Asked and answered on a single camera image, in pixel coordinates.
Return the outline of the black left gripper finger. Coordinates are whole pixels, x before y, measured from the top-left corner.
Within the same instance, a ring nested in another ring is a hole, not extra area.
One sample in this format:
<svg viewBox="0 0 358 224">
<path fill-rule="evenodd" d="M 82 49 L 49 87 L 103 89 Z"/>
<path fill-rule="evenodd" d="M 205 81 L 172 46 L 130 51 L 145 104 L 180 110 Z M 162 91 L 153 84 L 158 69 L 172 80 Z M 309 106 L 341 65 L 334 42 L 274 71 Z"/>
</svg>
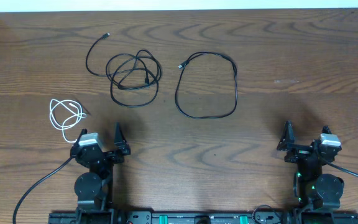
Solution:
<svg viewBox="0 0 358 224">
<path fill-rule="evenodd" d="M 114 145 L 121 151 L 124 156 L 128 156 L 131 154 L 130 145 L 126 141 L 119 123 L 116 123 Z"/>
<path fill-rule="evenodd" d="M 79 141 L 81 139 L 81 137 L 85 134 L 87 134 L 88 130 L 87 129 L 82 129 L 77 140 L 75 141 L 75 146 L 79 146 Z"/>
</svg>

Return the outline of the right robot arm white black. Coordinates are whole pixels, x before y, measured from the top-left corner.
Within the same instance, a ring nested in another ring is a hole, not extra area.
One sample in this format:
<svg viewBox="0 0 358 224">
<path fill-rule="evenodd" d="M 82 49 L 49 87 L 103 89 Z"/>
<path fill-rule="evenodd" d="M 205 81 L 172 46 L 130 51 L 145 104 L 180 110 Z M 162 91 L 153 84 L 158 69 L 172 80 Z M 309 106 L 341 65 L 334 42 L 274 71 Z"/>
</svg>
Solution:
<svg viewBox="0 0 358 224">
<path fill-rule="evenodd" d="M 293 191 L 299 207 L 285 214 L 284 223 L 335 223 L 333 211 L 340 207 L 344 181 L 335 175 L 324 174 L 323 166 L 334 161 L 341 150 L 341 142 L 324 126 L 319 139 L 310 145 L 295 142 L 293 124 L 286 121 L 277 146 L 285 151 L 285 162 L 297 165 L 293 178 Z"/>
</svg>

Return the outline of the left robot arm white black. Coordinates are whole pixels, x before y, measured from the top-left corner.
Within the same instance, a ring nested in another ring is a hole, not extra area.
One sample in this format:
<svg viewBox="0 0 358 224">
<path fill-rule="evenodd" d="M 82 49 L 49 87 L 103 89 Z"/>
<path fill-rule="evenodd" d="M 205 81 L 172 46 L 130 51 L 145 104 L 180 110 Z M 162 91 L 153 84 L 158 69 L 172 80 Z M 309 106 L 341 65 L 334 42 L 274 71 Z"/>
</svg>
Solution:
<svg viewBox="0 0 358 224">
<path fill-rule="evenodd" d="M 119 123 L 115 125 L 115 149 L 103 151 L 98 133 L 82 129 L 78 139 L 70 149 L 70 156 L 83 167 L 89 169 L 75 182 L 74 190 L 78 197 L 76 217 L 71 222 L 81 223 L 119 223 L 124 219 L 121 212 L 112 208 L 114 164 L 124 162 L 131 153 Z"/>
</svg>

